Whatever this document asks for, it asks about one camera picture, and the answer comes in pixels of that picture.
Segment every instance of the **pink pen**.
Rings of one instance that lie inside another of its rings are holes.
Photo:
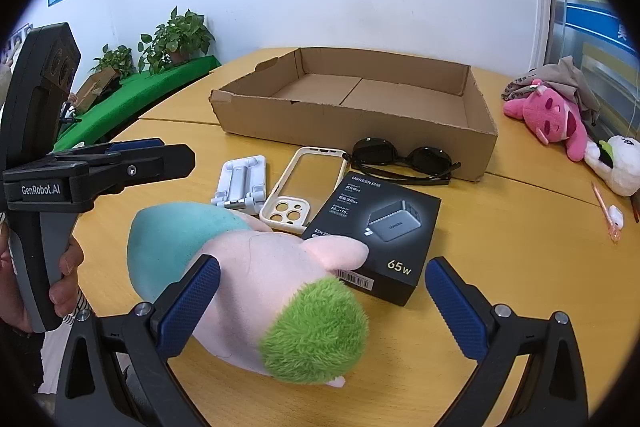
[[[620,229],[611,220],[611,217],[609,216],[609,212],[607,211],[607,207],[604,204],[604,201],[602,200],[602,196],[600,195],[600,191],[596,187],[596,184],[591,182],[591,188],[593,188],[593,193],[596,195],[598,203],[600,204],[600,207],[602,209],[602,213],[604,214],[604,217],[607,219],[607,224],[609,225],[609,237],[614,243],[617,243],[620,240]]]

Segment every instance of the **black product box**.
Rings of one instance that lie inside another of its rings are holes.
[[[346,235],[369,247],[357,270],[338,270],[349,286],[404,306],[420,282],[440,200],[415,190],[348,172],[302,239]]]

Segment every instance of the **small cardboard box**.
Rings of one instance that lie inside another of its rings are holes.
[[[113,79],[119,77],[120,71],[110,66],[89,76],[78,90],[78,93],[76,93],[78,96],[76,113],[82,114],[87,112],[92,103],[94,103],[94,100],[100,96],[102,90],[107,87]]]
[[[404,306],[422,280],[440,200],[348,172],[302,239],[345,235],[369,247],[364,265],[336,275],[349,286]]]
[[[211,92],[226,132],[351,152],[385,138],[401,155],[421,146],[446,151],[479,180],[498,130],[469,66],[347,48],[297,48]]]

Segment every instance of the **green tablecloth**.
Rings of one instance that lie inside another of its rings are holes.
[[[168,92],[189,84],[219,65],[217,58],[210,55],[194,58],[186,64],[151,76],[148,70],[132,74],[120,81],[120,89],[109,98],[81,115],[79,118],[82,121],[67,127],[53,150],[70,149],[81,141],[85,145],[96,143],[109,131],[160,100]]]

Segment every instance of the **barcode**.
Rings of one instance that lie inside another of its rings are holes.
[[[360,288],[364,288],[366,290],[371,291],[373,289],[373,279],[369,279],[369,277],[364,277],[364,275],[360,275],[356,272],[351,272],[347,270],[336,270],[335,276],[338,279],[342,279],[344,281],[350,282]]]

